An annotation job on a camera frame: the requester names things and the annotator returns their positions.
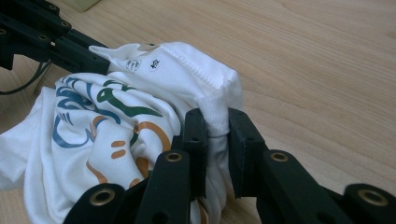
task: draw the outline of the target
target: green print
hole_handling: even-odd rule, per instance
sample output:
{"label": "green print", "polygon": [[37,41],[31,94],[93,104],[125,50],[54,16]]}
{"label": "green print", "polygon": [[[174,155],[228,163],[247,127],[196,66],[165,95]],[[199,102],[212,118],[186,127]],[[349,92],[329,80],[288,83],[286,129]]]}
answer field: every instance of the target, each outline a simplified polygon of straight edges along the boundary
{"label": "green print", "polygon": [[106,87],[106,86],[109,86],[109,85],[111,85],[111,84],[120,85],[122,91],[136,90],[135,88],[129,87],[129,86],[127,86],[127,85],[124,85],[124,84],[122,84],[122,83],[120,83],[120,82],[118,82],[118,81],[116,81],[116,80],[109,80],[109,81],[106,81],[106,82],[103,84],[103,86]]}
{"label": "green print", "polygon": [[119,110],[121,110],[126,116],[132,118],[136,115],[146,114],[157,117],[162,117],[163,115],[158,113],[157,111],[146,108],[143,106],[128,106],[121,102],[113,95],[113,89],[104,88],[100,90],[97,94],[97,101],[102,103],[103,101],[109,102],[111,105],[115,106]]}

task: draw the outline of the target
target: wooden table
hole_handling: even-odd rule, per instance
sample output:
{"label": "wooden table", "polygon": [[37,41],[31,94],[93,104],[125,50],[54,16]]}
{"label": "wooden table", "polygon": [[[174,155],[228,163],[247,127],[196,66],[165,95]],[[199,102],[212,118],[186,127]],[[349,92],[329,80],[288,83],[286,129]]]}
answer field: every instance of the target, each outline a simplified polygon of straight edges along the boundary
{"label": "wooden table", "polygon": [[[102,0],[86,12],[55,4],[111,48],[183,41],[230,65],[269,148],[292,153],[337,192],[365,182],[396,195],[395,1]],[[36,67],[16,57],[13,71],[0,69],[0,91]],[[42,85],[65,75],[52,66]],[[28,114],[36,85],[0,97],[0,133]],[[253,199],[230,196],[221,223],[259,222]],[[28,223],[21,190],[0,193],[0,223]]]}

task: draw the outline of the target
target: crumpled fabric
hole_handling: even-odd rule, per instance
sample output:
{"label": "crumpled fabric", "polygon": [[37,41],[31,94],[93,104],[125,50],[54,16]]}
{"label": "crumpled fabric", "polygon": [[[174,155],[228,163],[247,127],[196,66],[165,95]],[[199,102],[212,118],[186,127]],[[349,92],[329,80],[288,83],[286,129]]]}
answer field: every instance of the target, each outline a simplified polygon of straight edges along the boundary
{"label": "crumpled fabric", "polygon": [[0,188],[23,183],[32,222],[62,223],[87,189],[128,189],[147,178],[185,114],[199,107],[209,137],[206,198],[191,203],[191,223],[219,223],[232,188],[228,107],[242,108],[237,72],[179,42],[90,51],[110,61],[107,76],[61,78],[0,135]]}

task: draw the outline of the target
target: printed graphic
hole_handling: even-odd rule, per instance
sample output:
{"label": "printed graphic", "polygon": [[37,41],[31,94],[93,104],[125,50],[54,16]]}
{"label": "printed graphic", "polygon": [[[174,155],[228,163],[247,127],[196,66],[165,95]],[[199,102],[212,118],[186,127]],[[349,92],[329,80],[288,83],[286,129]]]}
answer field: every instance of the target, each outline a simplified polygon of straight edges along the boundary
{"label": "printed graphic", "polygon": [[139,69],[141,63],[141,60],[128,60],[126,68],[134,74],[134,72]]}

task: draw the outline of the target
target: black cable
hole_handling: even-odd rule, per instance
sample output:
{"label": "black cable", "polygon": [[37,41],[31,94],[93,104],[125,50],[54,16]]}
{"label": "black cable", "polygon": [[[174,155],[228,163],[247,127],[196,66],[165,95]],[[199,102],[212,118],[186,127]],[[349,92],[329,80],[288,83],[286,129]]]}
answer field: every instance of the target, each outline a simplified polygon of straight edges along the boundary
{"label": "black cable", "polygon": [[26,84],[12,91],[0,91],[0,95],[10,95],[18,91],[24,90],[26,87],[30,86],[30,84],[32,84],[34,81],[36,81],[47,70],[47,68],[50,67],[50,65],[52,65],[52,61],[48,61],[47,63],[44,64],[44,66],[43,63],[40,63],[37,70],[35,71],[35,74]]}

